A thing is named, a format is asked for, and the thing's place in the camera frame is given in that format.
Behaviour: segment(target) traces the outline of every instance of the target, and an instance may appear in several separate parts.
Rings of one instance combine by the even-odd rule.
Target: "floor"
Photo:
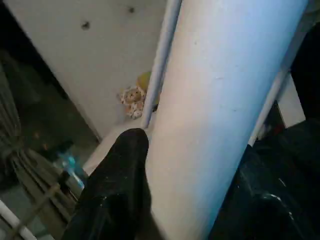
[[[96,149],[97,137],[56,86],[42,81],[30,66],[18,65],[23,77],[8,81],[18,109],[24,145],[47,155],[51,162],[59,161],[59,154],[67,153],[82,166]],[[0,200],[20,219],[31,209],[31,203],[18,183],[0,191]],[[52,239],[39,218],[35,218],[28,228],[39,240]],[[0,240],[9,230],[0,219]]]

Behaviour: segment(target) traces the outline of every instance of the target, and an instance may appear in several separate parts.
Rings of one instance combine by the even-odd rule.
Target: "white wall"
[[[165,0],[4,2],[100,137],[124,121],[116,94],[151,70]]]

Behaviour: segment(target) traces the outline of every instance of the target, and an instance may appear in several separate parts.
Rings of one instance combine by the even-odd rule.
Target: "black fabric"
[[[320,23],[305,36],[291,74],[306,118],[320,117]]]
[[[297,178],[295,186],[304,187],[305,182],[299,181],[303,176],[277,163],[287,161],[286,155],[277,155],[272,148],[262,150],[268,154],[261,156],[261,152],[247,147],[209,239],[309,240],[317,236],[309,216],[290,191],[294,184],[288,176]],[[308,189],[298,192],[310,193]]]
[[[122,133],[87,181],[63,240],[135,239],[143,208],[148,137]]]

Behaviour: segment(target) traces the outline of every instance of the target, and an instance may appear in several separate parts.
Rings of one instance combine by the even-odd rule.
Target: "dark object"
[[[133,240],[143,208],[149,141],[142,129],[122,133],[87,181],[63,240]]]
[[[305,36],[291,67],[294,84],[307,119],[320,117],[320,23]]]
[[[320,120],[308,119],[264,142],[291,156],[294,165],[303,173],[308,184],[319,188]]]
[[[266,159],[247,147],[210,239],[308,240],[316,236],[308,216],[285,186],[288,182],[278,178],[285,167],[274,173],[278,164],[265,162]],[[294,175],[297,172],[287,172],[290,173],[291,177],[301,177]]]
[[[89,30],[90,29],[90,22],[84,21],[84,23],[81,25],[82,30]]]
[[[248,146],[210,239],[317,239],[319,146],[317,119]]]
[[[129,13],[133,14],[136,11],[136,9],[133,6],[129,7]]]

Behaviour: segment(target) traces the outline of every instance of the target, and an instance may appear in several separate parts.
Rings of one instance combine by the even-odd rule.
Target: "white rod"
[[[183,0],[146,162],[167,240],[215,222],[307,0]]]
[[[12,228],[19,225],[20,220],[17,216],[0,200],[0,215],[8,222]],[[27,228],[23,227],[20,231],[20,236],[24,240],[37,240],[37,238],[32,234],[32,232]]]
[[[262,125],[266,121],[266,118],[270,112],[270,109],[276,100],[278,92],[281,89],[281,86],[283,85],[284,79],[288,75],[289,69],[290,69],[290,67],[291,67],[291,65],[297,55],[297,52],[298,52],[306,34],[312,28],[312,26],[316,20],[316,17],[317,17],[317,14],[308,13],[305,16],[303,16],[303,18],[301,19],[301,21],[296,29],[295,35],[291,41],[291,44],[288,48],[288,51],[284,57],[284,60],[281,65],[281,69],[273,81],[272,87],[266,97],[266,100],[265,100],[265,103],[264,103],[263,108],[261,110],[261,113],[258,117],[258,120],[256,121],[254,130],[253,130],[251,137],[250,137],[250,140],[248,142],[248,144],[250,146],[254,145],[254,143],[257,139],[258,133],[259,133]]]
[[[177,19],[182,0],[167,0],[158,46],[155,53],[149,87],[146,93],[141,127],[146,129],[149,125],[153,104],[158,96],[158,88],[163,77],[172,38],[176,29]]]

